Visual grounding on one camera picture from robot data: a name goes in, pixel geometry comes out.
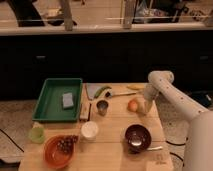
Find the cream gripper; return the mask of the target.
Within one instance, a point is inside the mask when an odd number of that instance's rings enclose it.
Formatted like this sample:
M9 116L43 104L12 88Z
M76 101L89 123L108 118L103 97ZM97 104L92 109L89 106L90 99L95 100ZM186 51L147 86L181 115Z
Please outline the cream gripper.
M151 110L152 105L153 105L152 101L148 101L145 99L139 99L137 112L140 114L146 115Z

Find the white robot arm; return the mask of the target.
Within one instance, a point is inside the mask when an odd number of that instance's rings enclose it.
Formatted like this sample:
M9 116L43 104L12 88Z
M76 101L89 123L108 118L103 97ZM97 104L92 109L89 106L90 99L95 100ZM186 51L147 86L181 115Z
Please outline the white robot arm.
M213 111L177 89L173 81L171 71L151 71L140 109L147 114L161 93L189 123L182 171L213 171Z

